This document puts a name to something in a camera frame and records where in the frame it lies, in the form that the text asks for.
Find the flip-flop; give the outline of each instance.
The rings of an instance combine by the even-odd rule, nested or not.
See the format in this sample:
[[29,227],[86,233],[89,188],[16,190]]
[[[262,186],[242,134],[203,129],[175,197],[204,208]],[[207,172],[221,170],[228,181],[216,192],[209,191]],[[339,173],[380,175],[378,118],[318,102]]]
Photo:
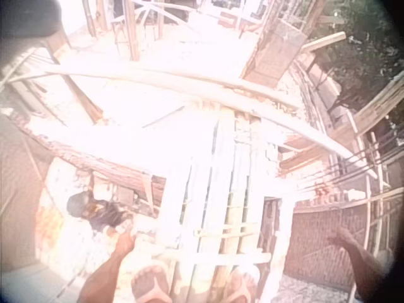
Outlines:
[[256,266],[239,266],[227,280],[222,303],[254,303],[259,282],[259,270]]
[[169,297],[169,282],[167,266],[157,260],[150,261],[132,279],[132,293],[136,303],[147,303],[159,300],[162,303],[172,303]]

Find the bamboo pole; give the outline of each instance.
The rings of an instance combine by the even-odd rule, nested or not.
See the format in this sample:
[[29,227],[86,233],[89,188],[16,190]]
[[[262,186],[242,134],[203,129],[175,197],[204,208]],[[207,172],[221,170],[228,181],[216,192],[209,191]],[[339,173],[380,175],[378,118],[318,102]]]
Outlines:
[[[356,127],[354,117],[352,117],[352,113],[349,110],[347,111],[347,115],[348,115],[349,122],[351,123],[352,129],[353,129],[354,133],[356,134],[356,142],[357,142],[358,150],[362,151],[360,153],[360,156],[366,162],[366,157],[365,157],[366,154],[365,154],[364,142],[362,141],[361,136],[358,135],[358,129]],[[371,208],[372,208],[371,201],[370,201],[370,197],[372,196],[371,183],[370,183],[368,175],[365,175],[365,186],[366,186],[367,203],[366,203],[366,222],[365,222],[364,249],[367,249],[367,247],[369,246],[369,234],[370,234],[370,231],[371,231]],[[356,286],[356,283],[354,282],[353,285],[352,285],[352,288],[351,288],[351,290],[349,292],[347,303],[352,303],[354,301],[356,289],[357,289],[357,286]]]
[[[243,90],[245,92],[252,93],[253,95],[261,96],[264,98],[268,98],[271,101],[279,102],[284,106],[287,106],[293,110],[300,109],[302,106],[298,104],[293,98],[285,93],[278,92],[266,86],[255,84],[240,78],[224,78],[224,77],[217,77],[215,75],[204,75],[204,74],[197,74],[191,73],[189,71],[184,70],[177,70],[172,68],[164,68],[162,66],[150,66],[150,65],[143,65],[143,64],[133,64],[131,66],[133,69],[139,69],[142,71],[153,71],[156,73],[165,73],[170,74],[172,76],[180,76],[183,78],[190,78],[194,80],[200,80],[205,82],[210,82],[218,85],[225,86],[226,88]],[[49,73],[38,73],[38,74],[25,74],[22,76],[16,76],[14,78],[10,78],[7,83],[18,82],[22,80],[30,80],[35,78],[41,78],[44,76],[50,76]]]
[[131,60],[139,61],[140,53],[136,36],[136,15],[134,14],[134,3],[132,0],[122,1],[124,7],[126,32],[128,33],[129,50],[131,52]]
[[[236,132],[243,135],[249,131],[249,122],[242,114],[238,114],[236,120]],[[226,224],[233,225],[228,233],[239,233],[243,226],[242,214],[247,189],[247,176],[249,174],[250,146],[236,143],[234,153],[234,171],[230,187],[229,208],[227,210]],[[223,243],[220,253],[236,254],[239,246],[239,237],[227,239]],[[231,274],[233,266],[219,267],[210,290],[209,302],[219,302],[223,295],[223,289],[227,278]]]
[[[376,141],[376,136],[374,135],[373,132],[371,132],[371,138],[372,138],[372,143],[374,145],[374,162],[377,167],[377,178],[379,181],[379,194],[382,194],[384,189],[383,189],[383,168],[381,164],[381,157],[379,153],[379,143]],[[384,205],[383,205],[383,199],[381,198],[377,205],[376,205],[376,216],[380,217],[383,215],[384,211]],[[383,220],[380,219],[379,223],[377,224],[376,227],[376,234],[375,234],[375,244],[374,244],[374,250],[373,250],[373,255],[376,257],[377,254],[379,253],[379,248],[380,248],[380,240],[381,240],[381,233],[383,229]]]
[[[198,135],[194,136],[195,140],[190,145],[195,148],[193,151],[194,160],[187,185],[186,208],[179,243],[179,249],[182,249],[186,254],[194,254],[198,251],[199,239],[194,236],[194,230],[200,229],[202,226],[217,117],[208,106],[204,106],[193,120],[203,131],[195,132]],[[180,260],[177,264],[171,290],[171,297],[175,303],[187,301],[195,264],[194,260],[188,262]]]
[[[233,110],[222,108],[215,138],[210,187],[203,221],[203,228],[213,234],[222,232],[225,223],[234,164],[234,126]],[[221,242],[221,238],[217,237],[202,238],[199,241],[198,252],[218,254]],[[195,267],[188,302],[208,302],[215,268],[215,265]]]

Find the construction site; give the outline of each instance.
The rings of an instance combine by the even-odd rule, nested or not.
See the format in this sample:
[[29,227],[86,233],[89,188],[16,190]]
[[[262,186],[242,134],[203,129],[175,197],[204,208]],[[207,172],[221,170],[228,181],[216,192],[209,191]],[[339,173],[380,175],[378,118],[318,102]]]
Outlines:
[[[114,233],[137,235],[115,303],[136,302],[150,261],[166,268],[161,302],[363,299],[330,237],[345,228],[383,270],[394,260],[404,68],[364,106],[341,103],[321,54],[359,43],[316,29],[348,23],[330,12],[350,2],[58,0],[51,35],[4,43],[2,296],[78,302],[117,242],[68,210],[91,193],[129,214]],[[227,296],[238,266],[259,271],[242,301]]]

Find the hand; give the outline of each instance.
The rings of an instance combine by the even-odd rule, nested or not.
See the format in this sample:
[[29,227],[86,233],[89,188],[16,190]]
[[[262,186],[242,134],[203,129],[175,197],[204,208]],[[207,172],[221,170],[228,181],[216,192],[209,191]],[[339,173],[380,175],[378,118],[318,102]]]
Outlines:
[[125,258],[134,249],[135,237],[131,237],[129,232],[121,234],[116,243],[115,251],[112,253],[120,258]]

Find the wooden post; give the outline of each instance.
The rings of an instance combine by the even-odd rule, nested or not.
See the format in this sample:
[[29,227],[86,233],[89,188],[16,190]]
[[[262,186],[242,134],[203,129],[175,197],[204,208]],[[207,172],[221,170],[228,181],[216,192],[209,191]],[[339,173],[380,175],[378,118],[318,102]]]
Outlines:
[[[361,151],[360,156],[362,160],[366,163],[366,154],[365,154],[365,146],[362,138],[358,135],[358,129],[356,127],[356,123],[354,120],[354,117],[352,117],[352,113],[348,110],[347,116],[349,119],[349,122],[351,123],[352,129],[354,133],[356,134],[356,143],[358,150]],[[364,249],[367,249],[369,246],[369,234],[371,231],[371,208],[372,208],[372,202],[370,200],[372,196],[371,192],[371,182],[369,180],[369,175],[365,175],[365,182],[366,182],[366,223],[365,223],[365,237],[364,237]],[[356,293],[356,283],[354,282],[352,285],[352,288],[349,292],[347,303],[352,303],[355,298],[355,293]]]
[[128,33],[129,50],[131,52],[131,60],[139,61],[140,54],[138,48],[138,40],[136,37],[136,16],[134,14],[134,3],[132,0],[122,0],[126,31]]
[[275,232],[276,242],[270,263],[270,273],[265,281],[260,302],[271,302],[279,289],[279,283],[285,267],[292,230],[293,209],[297,197],[285,196],[279,203],[279,230]]
[[[236,139],[241,139],[242,142],[236,142],[235,144],[234,170],[226,219],[226,224],[233,225],[234,228],[228,229],[228,233],[237,233],[241,231],[240,225],[242,223],[244,200],[247,189],[247,177],[250,167],[250,146],[248,144],[249,121],[243,114],[236,114],[236,118]],[[237,254],[238,245],[238,237],[226,239],[223,243],[223,249],[220,252],[223,254]],[[217,268],[208,302],[219,302],[222,299],[223,288],[232,270],[233,266],[221,266]]]
[[[157,0],[157,2],[164,3],[164,0]],[[158,39],[163,39],[163,31],[164,31],[164,15],[157,13],[157,26],[158,26]]]
[[93,17],[91,16],[91,11],[90,11],[90,6],[88,5],[88,0],[82,0],[83,2],[83,9],[84,9],[84,14],[86,16],[86,21],[87,21],[87,28],[88,32],[92,37],[96,37],[97,33],[95,31],[95,26],[94,26],[94,21]]
[[[234,125],[233,110],[222,108],[217,126],[208,201],[202,225],[205,232],[212,234],[223,232],[234,164]],[[200,239],[199,253],[219,253],[221,241],[222,239],[218,237]],[[215,268],[215,265],[197,265],[195,267],[188,302],[208,302]]]
[[[179,249],[184,253],[194,254],[198,251],[199,238],[194,236],[194,230],[202,226],[205,199],[209,186],[209,174],[212,158],[213,134],[217,117],[206,106],[194,119],[200,130],[195,136],[193,163],[187,186],[187,200],[182,221],[182,236]],[[179,262],[175,269],[171,297],[175,303],[187,302],[194,271],[193,262]]]
[[[379,194],[383,193],[383,168],[381,165],[381,157],[379,153],[379,143],[376,141],[376,136],[373,132],[371,132],[372,143],[374,147],[374,162],[376,164],[376,172],[377,172],[377,179],[379,183]],[[379,200],[379,203],[376,205],[376,217],[381,217],[383,215],[383,199]],[[380,240],[381,240],[381,232],[383,229],[383,219],[379,219],[376,227],[376,234],[375,234],[375,243],[374,243],[374,250],[373,255],[376,257],[379,248],[380,248]]]

